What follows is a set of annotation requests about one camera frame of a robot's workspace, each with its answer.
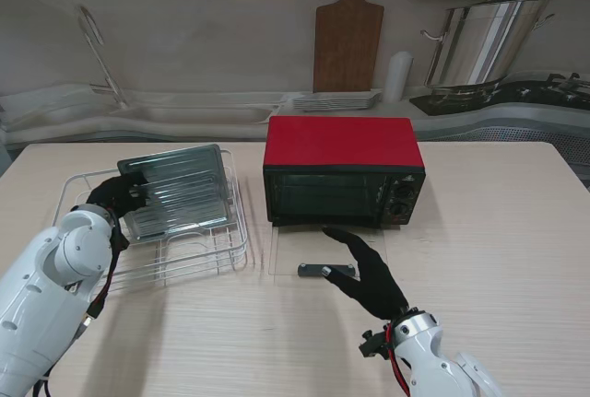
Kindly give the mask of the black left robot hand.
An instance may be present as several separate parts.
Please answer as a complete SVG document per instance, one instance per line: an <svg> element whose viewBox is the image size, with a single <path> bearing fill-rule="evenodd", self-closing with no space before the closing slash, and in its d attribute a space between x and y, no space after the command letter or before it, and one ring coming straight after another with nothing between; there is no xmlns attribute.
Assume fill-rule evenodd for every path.
<svg viewBox="0 0 590 397"><path fill-rule="evenodd" d="M86 203L104 208L120 219L128 213L146 206L146 196L143 193L133 195L132 191L147 183L148 181L141 172L112 177L95 188Z"/></svg>

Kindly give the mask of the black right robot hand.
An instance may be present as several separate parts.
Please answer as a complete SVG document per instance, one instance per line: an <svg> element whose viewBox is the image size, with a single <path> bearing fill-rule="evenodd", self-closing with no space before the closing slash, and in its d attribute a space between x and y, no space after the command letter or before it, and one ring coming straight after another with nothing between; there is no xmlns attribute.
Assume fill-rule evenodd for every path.
<svg viewBox="0 0 590 397"><path fill-rule="evenodd" d="M408 302L379 253L361 237L339 228L323 227L324 234L345 244L359 268L360 278L345 275L327 265L322 276L347 297L356 300L372 316L395 321L409 310Z"/></svg>

